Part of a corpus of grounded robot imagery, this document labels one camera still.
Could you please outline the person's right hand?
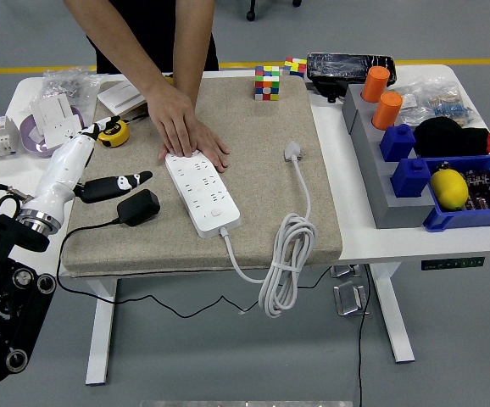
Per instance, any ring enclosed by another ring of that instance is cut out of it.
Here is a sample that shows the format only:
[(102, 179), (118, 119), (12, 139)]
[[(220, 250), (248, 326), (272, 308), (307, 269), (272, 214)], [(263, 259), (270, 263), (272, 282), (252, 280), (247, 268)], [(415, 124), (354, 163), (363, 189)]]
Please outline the person's right hand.
[(145, 93), (148, 113), (161, 138), (160, 155), (172, 153), (190, 157), (195, 144), (192, 135), (194, 110), (190, 98), (166, 80)]

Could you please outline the person's left hand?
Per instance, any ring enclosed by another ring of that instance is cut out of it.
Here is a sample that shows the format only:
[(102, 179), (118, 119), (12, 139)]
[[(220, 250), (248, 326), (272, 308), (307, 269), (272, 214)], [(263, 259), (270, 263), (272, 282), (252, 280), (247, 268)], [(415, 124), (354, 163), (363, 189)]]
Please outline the person's left hand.
[(201, 121), (192, 118), (176, 124), (172, 120), (165, 123), (155, 120), (153, 123), (162, 139), (159, 159), (163, 159), (168, 153), (190, 158), (193, 152), (199, 151), (209, 159), (218, 172), (226, 171), (228, 167), (226, 155), (229, 149)]

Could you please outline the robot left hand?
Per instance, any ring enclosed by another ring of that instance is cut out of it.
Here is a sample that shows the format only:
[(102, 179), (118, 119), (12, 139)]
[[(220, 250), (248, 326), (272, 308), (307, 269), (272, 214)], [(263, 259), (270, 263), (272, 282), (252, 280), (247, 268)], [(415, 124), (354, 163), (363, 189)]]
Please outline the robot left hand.
[(91, 126), (78, 131), (61, 145), (49, 161), (32, 200), (23, 209), (40, 211), (53, 218), (59, 217), (64, 205), (78, 197), (85, 204), (119, 198), (149, 180), (153, 173), (149, 170), (129, 176), (109, 176), (80, 184), (95, 142), (103, 131), (113, 128), (118, 116), (101, 119)]

